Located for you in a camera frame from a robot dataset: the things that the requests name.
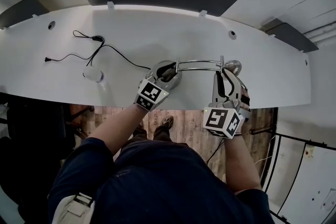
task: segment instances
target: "black cable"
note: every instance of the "black cable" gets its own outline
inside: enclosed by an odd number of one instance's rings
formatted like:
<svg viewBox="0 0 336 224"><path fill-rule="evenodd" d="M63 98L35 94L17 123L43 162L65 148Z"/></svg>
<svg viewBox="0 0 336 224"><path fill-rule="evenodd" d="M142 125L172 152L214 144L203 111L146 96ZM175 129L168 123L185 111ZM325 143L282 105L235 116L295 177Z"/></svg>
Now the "black cable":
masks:
<svg viewBox="0 0 336 224"><path fill-rule="evenodd" d="M129 59L127 59L121 52L119 52L116 48L112 47L110 44L106 44L106 45L103 45L101 47L110 47L112 49L114 49L117 53L119 53L126 61L128 61L129 63L131 63L132 65L136 66L136 67L141 67L141 68L145 68L145 69L148 69L148 70L151 70L149 67L144 67L144 66L139 66L139 65L136 65L135 63L131 62Z"/></svg>
<svg viewBox="0 0 336 224"><path fill-rule="evenodd" d="M216 150L213 152L213 154L210 156L210 158L206 161L206 165L209 165L209 161L211 160L211 158L216 154L216 152L219 150L219 148L224 144L224 138L222 138L222 140L220 141L218 147L216 148Z"/></svg>
<svg viewBox="0 0 336 224"><path fill-rule="evenodd" d="M80 33L80 34L82 35L82 37L81 37L81 36L76 36L76 35L75 35L75 32ZM78 31L78 30L74 30L74 31L72 31L72 34L73 34L75 37L92 38L92 37L89 37L89 36L87 36L87 35L84 35L82 32L80 32L80 31Z"/></svg>
<svg viewBox="0 0 336 224"><path fill-rule="evenodd" d="M78 57L80 59L83 59L83 60L89 60L92 57L92 55L91 55L89 58L83 58L82 56L79 56L79 55L76 55L76 54L68 54L68 55L66 55L64 58L62 58L60 60L50 59L50 58L46 57L45 58L45 62L49 62L49 61L61 62L61 61L63 61L65 58L67 58L70 55L76 56L76 57Z"/></svg>
<svg viewBox="0 0 336 224"><path fill-rule="evenodd" d="M60 60L55 60L55 59L51 59L51 58L46 57L46 58L45 58L45 62L49 62L49 61L60 62L60 61L63 61L63 60L64 60L65 58L67 58L68 56L73 55L73 56L76 56L76 57L78 57L78 58L80 58L80 59L83 59L83 60L89 60L89 62L86 64L86 66L88 66L88 65L91 65L91 66L92 66L92 61L93 61L94 57L97 55L97 53L99 52L99 50L100 50L102 47L107 46L107 47L111 47L113 50L115 50L119 55L121 55L126 61L128 61L128 62L131 63L132 65L134 65L134 66L136 66L136 67L140 67L140 68L144 68L144 69L151 70L149 67L144 67L144 66L136 65L135 63L133 63L132 61L130 61L129 59L127 59L121 52L119 52L117 49L115 49L112 45L110 45L110 44L104 45L104 43L105 43L105 39L104 39L102 36L92 36L92 37L89 37L89 36L83 34L82 32L80 32L80 31L78 31L78 30L74 30L74 31L72 32L72 34L73 34L75 37L80 37L80 38L90 38L90 39L92 39L92 40L94 40L94 41L99 41L99 42L101 42L101 44L100 44L100 46L98 47L98 49L96 49L96 50L94 51L94 53L93 53L90 57L88 57L88 58L84 58L84 57L79 56L79 55L76 55L76 54L68 54L68 55L66 55L64 58L62 58L62 59L60 59Z"/></svg>

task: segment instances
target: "dark blue sweater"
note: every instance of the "dark blue sweater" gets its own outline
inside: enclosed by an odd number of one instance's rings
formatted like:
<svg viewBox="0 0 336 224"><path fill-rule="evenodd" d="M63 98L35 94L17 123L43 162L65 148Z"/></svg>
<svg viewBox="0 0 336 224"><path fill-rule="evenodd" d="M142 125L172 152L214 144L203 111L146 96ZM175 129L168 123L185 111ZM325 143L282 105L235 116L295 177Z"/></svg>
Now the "dark blue sweater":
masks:
<svg viewBox="0 0 336 224"><path fill-rule="evenodd" d="M50 223L59 202L79 192L95 200L91 223L274 223L263 191L235 196L195 151L173 142L134 142L114 163L103 141L86 139L54 182Z"/></svg>

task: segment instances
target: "wooden floor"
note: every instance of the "wooden floor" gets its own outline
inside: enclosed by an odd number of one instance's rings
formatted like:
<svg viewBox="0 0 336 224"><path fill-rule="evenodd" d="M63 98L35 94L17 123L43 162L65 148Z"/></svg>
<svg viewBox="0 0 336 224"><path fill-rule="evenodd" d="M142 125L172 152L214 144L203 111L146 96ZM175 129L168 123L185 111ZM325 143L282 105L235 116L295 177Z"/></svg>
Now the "wooden floor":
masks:
<svg viewBox="0 0 336 224"><path fill-rule="evenodd" d="M82 109L83 106L71 105L73 113ZM96 106L94 112L86 112L77 119L83 131L88 135L103 121L119 113L122 108L109 108ZM154 110L144 118L144 128L147 130L149 139L153 139L155 128L167 115L174 116L174 125L170 130L172 141L187 143L200 154L204 161L207 161L216 150L221 141L220 137L209 134L202 128L203 111L201 110ZM255 162L266 158L269 149L270 135L261 133L250 135L249 130L260 130L271 126L273 109L252 110L252 117L244 125L243 137L246 145ZM261 175L266 161L260 161L256 167ZM222 146L209 162L209 167L213 173L225 181L225 150Z"/></svg>

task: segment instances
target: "chair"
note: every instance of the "chair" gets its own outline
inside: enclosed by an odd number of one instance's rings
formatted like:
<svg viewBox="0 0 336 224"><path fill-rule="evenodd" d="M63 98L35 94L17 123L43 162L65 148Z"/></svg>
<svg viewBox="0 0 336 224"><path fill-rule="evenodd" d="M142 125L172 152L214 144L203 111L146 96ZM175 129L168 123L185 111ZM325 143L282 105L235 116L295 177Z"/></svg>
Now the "chair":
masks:
<svg viewBox="0 0 336 224"><path fill-rule="evenodd" d="M65 159L75 146L75 134L86 137L72 121L70 105L0 94L8 102L9 137L0 139L0 185L19 205L26 222L47 222L47 196Z"/></svg>

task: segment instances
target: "desk surface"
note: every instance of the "desk surface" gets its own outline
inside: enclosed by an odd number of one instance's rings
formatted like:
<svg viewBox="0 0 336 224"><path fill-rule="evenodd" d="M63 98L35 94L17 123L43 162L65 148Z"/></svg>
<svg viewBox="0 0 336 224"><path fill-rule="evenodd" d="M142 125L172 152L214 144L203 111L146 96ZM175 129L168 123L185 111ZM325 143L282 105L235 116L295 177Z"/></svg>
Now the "desk surface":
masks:
<svg viewBox="0 0 336 224"><path fill-rule="evenodd" d="M56 25L48 30L51 21ZM49 101L125 107L133 103L146 70L130 65L105 47L93 65L105 74L97 84L82 76L87 61L69 53L91 55L100 45L76 38L73 30L102 35L138 65L162 60L239 60L239 77L249 89L252 108L310 103L308 55L262 31L225 18L183 10L120 6L83 6L32 18L0 31L0 91ZM231 40L228 31L236 33ZM187 71L181 84L159 108L203 109L212 99L213 72Z"/></svg>

